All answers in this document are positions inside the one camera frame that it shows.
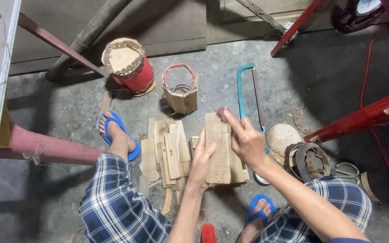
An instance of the blue plaid pajama pants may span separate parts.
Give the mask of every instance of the blue plaid pajama pants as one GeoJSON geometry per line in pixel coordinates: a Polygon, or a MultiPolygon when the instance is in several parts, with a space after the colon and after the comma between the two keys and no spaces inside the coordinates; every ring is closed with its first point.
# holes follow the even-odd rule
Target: blue plaid pajama pants
{"type": "MultiPolygon", "coordinates": [[[[372,212],[369,197],[348,180],[324,176],[306,186],[345,213],[364,232],[372,212]]],[[[165,243],[172,224],[131,182],[131,164],[112,153],[97,160],[95,175],[80,202],[85,235],[94,243],[165,243]]],[[[285,205],[255,240],[321,242],[298,213],[285,205]]]]}

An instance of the red wire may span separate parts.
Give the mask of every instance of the red wire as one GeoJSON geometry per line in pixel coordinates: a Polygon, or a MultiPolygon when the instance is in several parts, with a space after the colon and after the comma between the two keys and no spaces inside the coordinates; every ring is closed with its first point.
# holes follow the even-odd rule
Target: red wire
{"type": "MultiPolygon", "coordinates": [[[[360,109],[363,108],[364,91],[366,89],[366,81],[367,81],[367,76],[368,76],[368,73],[369,73],[369,66],[370,66],[370,56],[372,54],[372,47],[373,47],[374,40],[375,40],[375,34],[373,34],[372,41],[370,42],[370,46],[369,46],[369,54],[367,56],[367,63],[366,63],[366,72],[364,74],[363,85],[361,86],[360,109]]],[[[381,145],[381,142],[379,141],[379,138],[376,135],[375,130],[373,130],[373,128],[370,128],[370,130],[372,131],[373,135],[375,136],[376,142],[377,142],[377,144],[379,146],[379,149],[381,150],[382,157],[384,158],[386,166],[388,167],[388,170],[389,170],[389,161],[388,161],[388,158],[386,157],[386,154],[385,154],[385,151],[384,151],[384,149],[383,149],[383,147],[381,145]]]]}

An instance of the concrete floor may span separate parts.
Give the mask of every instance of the concrete floor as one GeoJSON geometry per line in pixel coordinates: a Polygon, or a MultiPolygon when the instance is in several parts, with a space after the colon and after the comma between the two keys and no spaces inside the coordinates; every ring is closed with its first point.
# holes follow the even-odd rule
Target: concrete floor
{"type": "MultiPolygon", "coordinates": [[[[204,114],[226,105],[238,112],[236,70],[256,63],[262,107],[267,128],[286,122],[294,125],[292,114],[297,105],[305,104],[307,124],[318,129],[359,108],[361,82],[368,45],[374,28],[343,36],[336,31],[301,34],[278,58],[269,51],[276,41],[247,40],[208,46],[206,51],[149,58],[156,81],[170,64],[186,63],[200,74],[198,110],[182,117],[187,136],[198,135],[204,114]]],[[[20,126],[67,141],[100,149],[109,146],[95,130],[105,79],[85,69],[71,71],[65,85],[47,83],[44,73],[12,76],[8,80],[7,101],[10,115],[20,126]]],[[[175,69],[169,84],[190,84],[186,70],[175,69]]],[[[251,72],[242,75],[247,116],[258,124],[251,72]]],[[[376,34],[364,103],[389,95],[389,29],[383,26],[376,34]]],[[[169,113],[163,91],[130,98],[117,93],[111,109],[120,114],[128,131],[137,139],[146,134],[148,118],[162,119],[169,113]]],[[[389,158],[389,125],[376,131],[389,158]]],[[[382,201],[375,207],[373,221],[366,231],[372,241],[389,242],[389,173],[373,136],[368,132],[345,136],[323,144],[334,162],[349,161],[368,172],[372,190],[382,201]]],[[[140,173],[137,158],[133,164],[133,182],[140,173]]],[[[35,166],[23,160],[0,160],[0,242],[64,243],[83,226],[77,212],[79,201],[94,173],[89,166],[51,164],[35,166]]],[[[276,207],[284,198],[272,187],[256,182],[238,187],[219,187],[205,193],[199,225],[211,222],[218,242],[233,242],[243,228],[249,202],[255,194],[272,198],[276,207]]],[[[161,185],[150,189],[153,206],[161,210],[165,190],[161,185]]],[[[166,215],[174,221],[177,213],[175,195],[166,215]]]]}

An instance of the blue flip-flop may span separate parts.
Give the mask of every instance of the blue flip-flop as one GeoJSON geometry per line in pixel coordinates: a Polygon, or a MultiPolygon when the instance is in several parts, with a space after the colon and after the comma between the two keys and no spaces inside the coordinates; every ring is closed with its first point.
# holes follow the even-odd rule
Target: blue flip-flop
{"type": "Polygon", "coordinates": [[[267,203],[270,205],[271,215],[274,214],[275,207],[274,207],[274,204],[271,201],[271,199],[269,197],[265,196],[265,195],[257,194],[256,196],[253,197],[253,199],[250,202],[249,218],[247,218],[246,225],[244,227],[246,227],[248,224],[250,224],[251,222],[253,222],[257,218],[262,218],[262,222],[264,223],[264,227],[267,227],[267,225],[268,225],[268,218],[267,218],[267,215],[264,213],[263,210],[261,210],[259,212],[256,212],[256,213],[251,215],[251,211],[253,211],[253,209],[258,204],[258,201],[261,200],[261,199],[265,199],[265,201],[267,201],[267,203]]]}
{"type": "Polygon", "coordinates": [[[106,136],[101,133],[102,137],[105,139],[106,142],[108,142],[108,144],[112,144],[111,136],[108,133],[108,125],[109,122],[116,122],[119,125],[119,127],[121,127],[121,129],[128,135],[128,137],[131,140],[133,140],[133,142],[136,144],[136,148],[134,149],[134,151],[128,153],[128,161],[132,161],[136,159],[136,157],[140,154],[140,145],[127,133],[127,130],[125,129],[124,123],[122,123],[121,118],[119,118],[119,116],[115,112],[113,111],[109,111],[109,112],[111,112],[113,117],[106,118],[104,113],[101,115],[106,118],[105,121],[106,136]]]}

